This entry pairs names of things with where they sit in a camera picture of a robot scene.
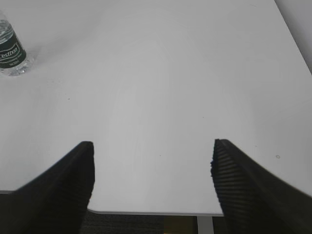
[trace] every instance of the water bottle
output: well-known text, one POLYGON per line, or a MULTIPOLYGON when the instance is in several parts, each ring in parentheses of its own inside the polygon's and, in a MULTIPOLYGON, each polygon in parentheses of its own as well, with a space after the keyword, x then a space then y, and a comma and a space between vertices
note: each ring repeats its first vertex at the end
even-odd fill
POLYGON ((29 70, 33 61, 0 11, 0 72, 7 76, 18 76, 29 70))

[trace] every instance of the bottle label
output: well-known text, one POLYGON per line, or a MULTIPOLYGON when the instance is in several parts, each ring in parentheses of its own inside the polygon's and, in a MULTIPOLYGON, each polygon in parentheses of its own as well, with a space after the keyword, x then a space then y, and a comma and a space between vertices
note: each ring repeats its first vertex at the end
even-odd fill
POLYGON ((0 44, 0 68, 12 68, 22 63, 26 58, 26 51, 14 33, 6 42, 0 44))

